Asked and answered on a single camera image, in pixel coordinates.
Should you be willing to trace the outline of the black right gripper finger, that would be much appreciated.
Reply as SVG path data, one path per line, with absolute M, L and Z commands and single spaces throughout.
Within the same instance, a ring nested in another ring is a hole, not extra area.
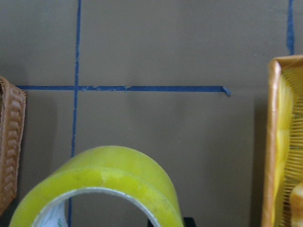
M 183 217 L 183 221 L 185 227 L 196 227 L 196 223 L 193 217 Z M 147 227 L 153 227 L 153 224 L 149 219 L 147 220 Z

